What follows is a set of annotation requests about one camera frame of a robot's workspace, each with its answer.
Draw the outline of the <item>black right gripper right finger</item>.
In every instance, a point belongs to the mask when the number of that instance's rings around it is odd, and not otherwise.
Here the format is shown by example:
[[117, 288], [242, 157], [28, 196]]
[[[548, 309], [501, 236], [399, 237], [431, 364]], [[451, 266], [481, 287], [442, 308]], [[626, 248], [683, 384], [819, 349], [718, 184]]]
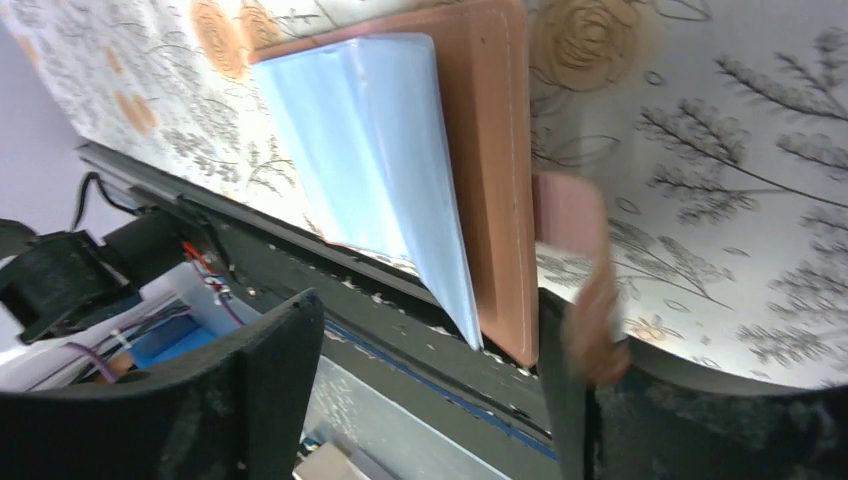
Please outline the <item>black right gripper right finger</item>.
[[847, 390], [798, 390], [684, 360], [638, 339], [595, 387], [564, 344], [567, 302], [539, 293], [537, 363], [565, 479], [843, 479]]

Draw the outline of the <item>tan leather card holder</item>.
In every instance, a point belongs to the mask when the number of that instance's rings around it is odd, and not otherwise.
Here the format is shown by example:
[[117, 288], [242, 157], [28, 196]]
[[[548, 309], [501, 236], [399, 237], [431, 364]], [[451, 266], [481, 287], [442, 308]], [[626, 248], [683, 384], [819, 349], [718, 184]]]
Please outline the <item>tan leather card holder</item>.
[[323, 239], [411, 261], [468, 345], [539, 355], [535, 245], [589, 263], [565, 351], [586, 380], [630, 361], [606, 210], [531, 167], [527, 12], [466, 1], [384, 16], [249, 57]]

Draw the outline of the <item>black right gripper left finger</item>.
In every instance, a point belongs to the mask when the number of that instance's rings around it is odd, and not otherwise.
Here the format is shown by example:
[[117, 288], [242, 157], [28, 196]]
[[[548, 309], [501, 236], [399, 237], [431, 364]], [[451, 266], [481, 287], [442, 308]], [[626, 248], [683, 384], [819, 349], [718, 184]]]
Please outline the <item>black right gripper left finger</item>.
[[287, 479], [321, 354], [307, 289], [110, 385], [1, 397], [5, 479]]

